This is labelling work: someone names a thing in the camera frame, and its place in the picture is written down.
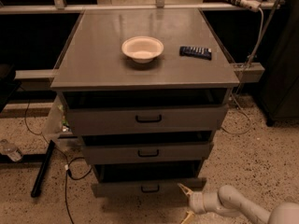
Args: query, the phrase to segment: white robot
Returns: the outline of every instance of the white robot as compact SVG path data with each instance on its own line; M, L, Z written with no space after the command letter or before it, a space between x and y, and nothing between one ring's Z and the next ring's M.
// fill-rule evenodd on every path
M195 215L208 212L223 217L237 217L243 214L253 224L299 224L299 204L282 203L271 213L260 205L245 198L233 186L225 185L215 192L192 191L178 184L188 197L191 211L181 224L192 223Z

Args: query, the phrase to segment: floor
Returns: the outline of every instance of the floor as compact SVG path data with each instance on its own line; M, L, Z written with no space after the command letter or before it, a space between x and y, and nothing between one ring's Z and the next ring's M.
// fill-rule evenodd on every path
M242 95L239 102L251 127L244 134L217 131L213 150L199 175L207 180L204 191L230 184L267 210L285 201L299 203L299 120L277 122L270 128L251 96ZM31 131L44 132L46 138L51 107L50 102L32 101L26 114ZM26 108L26 102L7 105L0 114L0 139L15 143L25 154L43 153L47 143L41 135L28 131L24 122ZM243 133L249 121L231 106L222 126L231 133ZM57 147L69 160L81 156L76 145L58 143ZM64 202L64 165L64 156L54 150L41 195L31 198L39 164L0 164L0 223L71 223ZM89 169L85 161L76 161L71 168L73 176ZM67 200L74 223L179 223L188 210L183 196L174 202L172 197L157 194L96 197L92 189L96 185L93 173L79 181L68 179ZM249 222L243 216L206 214L197 216L193 223Z

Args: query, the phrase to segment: bottle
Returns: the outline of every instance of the bottle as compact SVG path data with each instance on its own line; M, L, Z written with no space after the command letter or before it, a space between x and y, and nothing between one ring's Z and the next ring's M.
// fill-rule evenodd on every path
M6 139L0 141L0 146L2 146L3 154L8 155L12 161L21 161L22 154L18 147L14 144L8 142Z

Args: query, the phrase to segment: black handle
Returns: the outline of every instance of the black handle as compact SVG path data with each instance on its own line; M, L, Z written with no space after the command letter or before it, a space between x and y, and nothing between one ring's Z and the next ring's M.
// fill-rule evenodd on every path
M143 188L143 186L141 186L141 191L143 193L153 193L153 192L158 192L159 190L160 190L159 184L157 185L156 189L145 189L145 188Z
M162 120L162 115L159 115L156 119L141 119L139 116L135 116L135 120L138 123L158 123Z
M138 156L140 158L150 158L150 157L157 157L159 156L159 149L156 150L154 154L142 154L140 150L138 150Z

